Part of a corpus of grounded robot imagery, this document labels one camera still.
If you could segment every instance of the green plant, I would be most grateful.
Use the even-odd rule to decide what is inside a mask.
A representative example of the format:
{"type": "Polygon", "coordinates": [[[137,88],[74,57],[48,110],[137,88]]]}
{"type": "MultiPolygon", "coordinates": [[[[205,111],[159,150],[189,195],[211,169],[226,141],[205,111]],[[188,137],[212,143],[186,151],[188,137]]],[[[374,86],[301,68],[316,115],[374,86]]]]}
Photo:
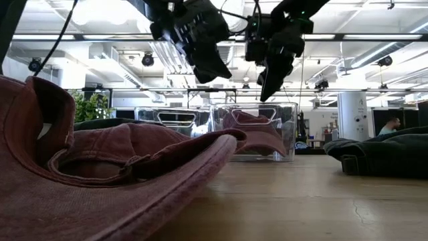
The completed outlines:
{"type": "Polygon", "coordinates": [[[85,100],[82,93],[73,90],[72,96],[76,102],[75,123],[111,117],[114,109],[108,108],[108,99],[105,95],[93,94],[89,100],[85,100]]]}

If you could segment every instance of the transparent container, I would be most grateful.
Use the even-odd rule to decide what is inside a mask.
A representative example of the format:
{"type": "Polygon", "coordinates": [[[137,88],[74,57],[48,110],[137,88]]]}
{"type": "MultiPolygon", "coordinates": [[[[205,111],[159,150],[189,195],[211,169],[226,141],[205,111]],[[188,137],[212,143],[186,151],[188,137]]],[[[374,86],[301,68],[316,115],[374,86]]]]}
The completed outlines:
{"type": "Polygon", "coordinates": [[[216,104],[211,107],[209,128],[233,128],[247,134],[247,143],[233,161],[291,162],[296,125],[296,103],[216,104]]]}
{"type": "Polygon", "coordinates": [[[209,110],[138,107],[135,119],[160,123],[189,137],[199,137],[209,131],[209,110]]]}

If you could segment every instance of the desk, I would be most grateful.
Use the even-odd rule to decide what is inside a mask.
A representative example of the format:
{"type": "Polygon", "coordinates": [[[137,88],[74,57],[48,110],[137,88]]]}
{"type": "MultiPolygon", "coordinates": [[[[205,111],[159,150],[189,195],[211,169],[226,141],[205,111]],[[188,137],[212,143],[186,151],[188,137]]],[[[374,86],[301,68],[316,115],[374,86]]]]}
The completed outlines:
{"type": "Polygon", "coordinates": [[[323,140],[313,140],[313,139],[308,139],[309,142],[309,146],[311,146],[311,148],[315,148],[315,143],[320,143],[320,148],[323,148],[325,141],[323,140]]]}
{"type": "Polygon", "coordinates": [[[328,156],[229,163],[149,241],[428,240],[428,181],[341,169],[328,156]]]}

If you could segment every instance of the person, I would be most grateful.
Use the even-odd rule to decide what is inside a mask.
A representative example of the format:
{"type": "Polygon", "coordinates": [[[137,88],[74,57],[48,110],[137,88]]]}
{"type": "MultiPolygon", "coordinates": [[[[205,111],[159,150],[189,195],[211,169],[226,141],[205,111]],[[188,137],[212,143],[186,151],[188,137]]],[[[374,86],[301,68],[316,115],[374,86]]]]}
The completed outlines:
{"type": "Polygon", "coordinates": [[[386,135],[389,133],[394,133],[397,131],[397,128],[399,128],[401,125],[400,119],[397,117],[391,117],[387,124],[382,128],[379,135],[386,135]]]}

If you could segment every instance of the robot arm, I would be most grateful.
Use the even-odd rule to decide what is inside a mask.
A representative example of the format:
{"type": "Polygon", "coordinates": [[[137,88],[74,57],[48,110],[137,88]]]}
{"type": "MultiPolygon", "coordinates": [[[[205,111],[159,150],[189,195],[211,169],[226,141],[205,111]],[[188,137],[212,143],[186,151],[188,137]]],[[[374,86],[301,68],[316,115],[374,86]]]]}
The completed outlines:
{"type": "Polygon", "coordinates": [[[152,21],[150,30],[154,39],[162,38],[174,44],[179,54],[194,66],[200,83],[232,76],[217,50],[217,43],[229,38],[229,28],[210,0],[128,2],[152,21]],[[168,9],[169,3],[174,3],[172,11],[168,9]]]}
{"type": "MultiPolygon", "coordinates": [[[[177,51],[195,68],[194,74],[202,84],[216,77],[230,78],[217,43],[227,40],[230,31],[219,10],[210,0],[128,0],[152,24],[154,39],[163,38],[175,45],[177,51]],[[168,4],[174,3],[170,11],[168,4]]],[[[304,51],[301,36],[312,33],[309,20],[328,0],[283,0],[271,14],[249,16],[245,31],[245,59],[265,66],[257,83],[262,85],[261,101],[278,91],[284,78],[292,73],[295,57],[304,51]]]]}

